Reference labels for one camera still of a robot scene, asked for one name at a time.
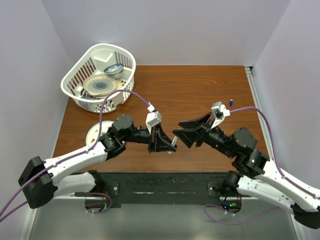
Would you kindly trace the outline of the white green pen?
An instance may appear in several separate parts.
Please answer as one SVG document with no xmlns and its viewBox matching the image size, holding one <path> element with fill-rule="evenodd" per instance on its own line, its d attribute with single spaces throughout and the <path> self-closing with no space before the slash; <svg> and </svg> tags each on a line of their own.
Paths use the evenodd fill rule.
<svg viewBox="0 0 320 240">
<path fill-rule="evenodd" d="M 173 140 L 172 140 L 172 142 L 171 142 L 171 145 L 172 145 L 173 147 L 176 147 L 176 145 L 177 145 L 177 140 L 178 140 L 178 137 L 177 137 L 177 136 L 174 136 L 174 138 L 173 138 Z"/>
</svg>

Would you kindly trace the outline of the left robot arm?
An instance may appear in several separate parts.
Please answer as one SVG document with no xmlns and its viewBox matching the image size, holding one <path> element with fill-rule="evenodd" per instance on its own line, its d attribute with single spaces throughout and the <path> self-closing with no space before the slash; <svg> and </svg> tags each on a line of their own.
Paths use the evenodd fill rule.
<svg viewBox="0 0 320 240">
<path fill-rule="evenodd" d="M 170 139 L 162 129 L 161 115 L 151 112 L 146 127 L 135 127 L 128 114 L 117 117 L 106 133 L 96 141 L 65 155 L 42 160 L 30 159 L 18 183 L 31 209 L 37 209 L 54 197 L 76 193 L 99 196 L 104 180 L 96 171 L 77 175 L 76 172 L 93 164 L 117 157 L 125 151 L 125 143 L 146 144 L 148 152 L 175 152 L 177 138 Z"/>
</svg>

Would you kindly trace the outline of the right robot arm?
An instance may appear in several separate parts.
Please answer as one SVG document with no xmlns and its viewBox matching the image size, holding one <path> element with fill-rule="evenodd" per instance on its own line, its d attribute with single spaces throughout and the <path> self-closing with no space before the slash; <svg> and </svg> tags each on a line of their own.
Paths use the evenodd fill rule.
<svg viewBox="0 0 320 240">
<path fill-rule="evenodd" d="M 320 227 L 320 190 L 283 170 L 276 159 L 257 148 L 257 140 L 244 127 L 227 136 L 218 125 L 231 114 L 216 110 L 207 115 L 180 122 L 173 134 L 188 148 L 203 143 L 232 159 L 236 169 L 223 183 L 223 192 L 230 197 L 246 195 L 271 203 L 311 229 Z"/>
</svg>

